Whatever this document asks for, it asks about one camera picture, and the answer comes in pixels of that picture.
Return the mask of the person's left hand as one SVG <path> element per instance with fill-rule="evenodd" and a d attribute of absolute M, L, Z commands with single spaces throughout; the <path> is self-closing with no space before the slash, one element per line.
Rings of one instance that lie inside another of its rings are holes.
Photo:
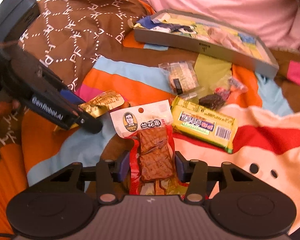
<path fill-rule="evenodd" d="M 20 108 L 17 99 L 12 98 L 6 92 L 0 93 L 0 120 Z"/>

